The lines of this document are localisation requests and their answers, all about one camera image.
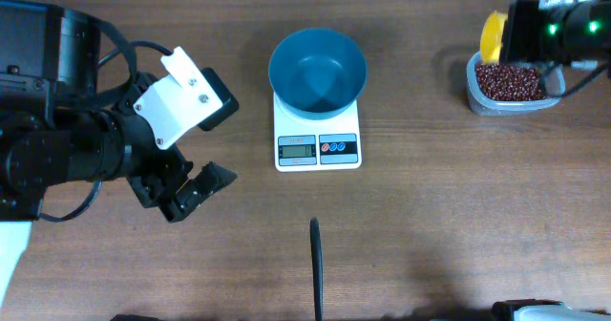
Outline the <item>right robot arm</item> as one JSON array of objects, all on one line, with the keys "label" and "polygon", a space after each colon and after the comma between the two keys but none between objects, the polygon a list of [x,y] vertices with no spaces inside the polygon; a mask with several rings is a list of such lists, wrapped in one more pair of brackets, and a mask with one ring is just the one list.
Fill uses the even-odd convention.
[{"label": "right robot arm", "polygon": [[574,1],[543,9],[516,0],[508,9],[497,61],[501,64],[610,61],[610,0]]}]

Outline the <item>yellow plastic scoop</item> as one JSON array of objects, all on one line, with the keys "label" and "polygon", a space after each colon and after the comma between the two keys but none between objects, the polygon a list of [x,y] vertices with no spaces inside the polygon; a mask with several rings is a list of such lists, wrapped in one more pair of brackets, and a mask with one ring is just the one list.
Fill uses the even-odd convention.
[{"label": "yellow plastic scoop", "polygon": [[479,52],[482,61],[486,64],[499,62],[507,19],[507,13],[493,11],[484,23],[480,35]]}]

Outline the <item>white digital kitchen scale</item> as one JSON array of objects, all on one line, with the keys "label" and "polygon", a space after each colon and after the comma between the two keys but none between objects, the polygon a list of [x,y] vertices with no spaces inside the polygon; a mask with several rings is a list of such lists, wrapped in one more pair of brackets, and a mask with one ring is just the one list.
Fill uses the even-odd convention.
[{"label": "white digital kitchen scale", "polygon": [[326,119],[293,113],[274,95],[274,163],[280,172],[356,169],[362,164],[358,103]]}]

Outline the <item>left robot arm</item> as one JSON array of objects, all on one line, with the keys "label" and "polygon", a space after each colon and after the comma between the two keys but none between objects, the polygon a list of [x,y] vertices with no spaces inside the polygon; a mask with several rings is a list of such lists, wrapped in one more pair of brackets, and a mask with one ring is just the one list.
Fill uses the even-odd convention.
[{"label": "left robot arm", "polygon": [[1,2],[1,285],[7,288],[32,225],[52,222],[47,190],[87,182],[79,217],[103,183],[125,179],[139,203],[184,220],[236,179],[214,162],[195,172],[178,149],[239,103],[216,72],[157,43],[164,77],[137,66],[140,43],[111,23],[54,4]]}]

